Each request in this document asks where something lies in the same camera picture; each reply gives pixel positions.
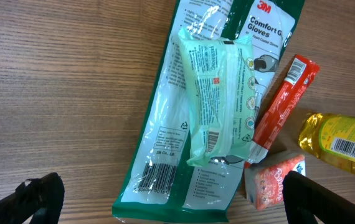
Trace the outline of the yellow Vim liquid bottle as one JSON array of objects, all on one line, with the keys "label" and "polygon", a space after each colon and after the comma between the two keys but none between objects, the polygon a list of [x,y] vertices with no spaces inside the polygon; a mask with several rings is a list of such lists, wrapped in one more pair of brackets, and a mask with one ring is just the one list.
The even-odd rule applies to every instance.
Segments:
[{"label": "yellow Vim liquid bottle", "polygon": [[355,117],[312,114],[303,124],[298,144],[323,162],[355,175]]}]

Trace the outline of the red tissue pack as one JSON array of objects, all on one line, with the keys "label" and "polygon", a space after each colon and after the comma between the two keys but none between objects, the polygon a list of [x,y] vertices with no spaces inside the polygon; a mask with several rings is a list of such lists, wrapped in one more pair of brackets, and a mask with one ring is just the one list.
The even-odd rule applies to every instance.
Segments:
[{"label": "red tissue pack", "polygon": [[283,202],[283,180],[290,171],[306,175],[304,155],[282,151],[244,169],[247,200],[257,210]]}]

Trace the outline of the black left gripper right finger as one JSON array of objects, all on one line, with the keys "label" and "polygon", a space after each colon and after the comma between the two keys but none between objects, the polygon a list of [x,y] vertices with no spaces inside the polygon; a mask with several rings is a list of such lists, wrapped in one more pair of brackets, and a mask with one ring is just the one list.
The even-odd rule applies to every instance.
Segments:
[{"label": "black left gripper right finger", "polygon": [[283,180],[283,201],[289,224],[355,224],[355,204],[295,171]]}]

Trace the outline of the light green wipes pack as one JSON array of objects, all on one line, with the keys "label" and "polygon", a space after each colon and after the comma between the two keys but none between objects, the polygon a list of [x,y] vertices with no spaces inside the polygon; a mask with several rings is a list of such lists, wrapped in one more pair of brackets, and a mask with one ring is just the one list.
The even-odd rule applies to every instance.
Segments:
[{"label": "light green wipes pack", "polygon": [[252,35],[197,40],[182,28],[178,38],[191,134],[187,164],[248,159],[256,115]]}]

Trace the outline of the red toothpaste tube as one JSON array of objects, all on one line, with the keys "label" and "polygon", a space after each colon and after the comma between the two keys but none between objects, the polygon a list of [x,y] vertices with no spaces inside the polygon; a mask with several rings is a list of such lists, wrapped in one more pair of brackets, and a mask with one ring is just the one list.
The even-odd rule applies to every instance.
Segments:
[{"label": "red toothpaste tube", "polygon": [[284,81],[255,128],[245,168],[266,157],[286,120],[319,71],[320,66],[314,61],[295,55]]}]

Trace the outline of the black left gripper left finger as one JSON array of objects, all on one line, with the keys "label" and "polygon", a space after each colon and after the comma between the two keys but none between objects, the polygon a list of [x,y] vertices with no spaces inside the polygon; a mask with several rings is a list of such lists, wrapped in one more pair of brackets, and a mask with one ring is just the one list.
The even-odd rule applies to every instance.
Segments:
[{"label": "black left gripper left finger", "polygon": [[0,223],[57,224],[62,211],[65,188],[58,173],[22,182],[13,194],[0,200]]}]

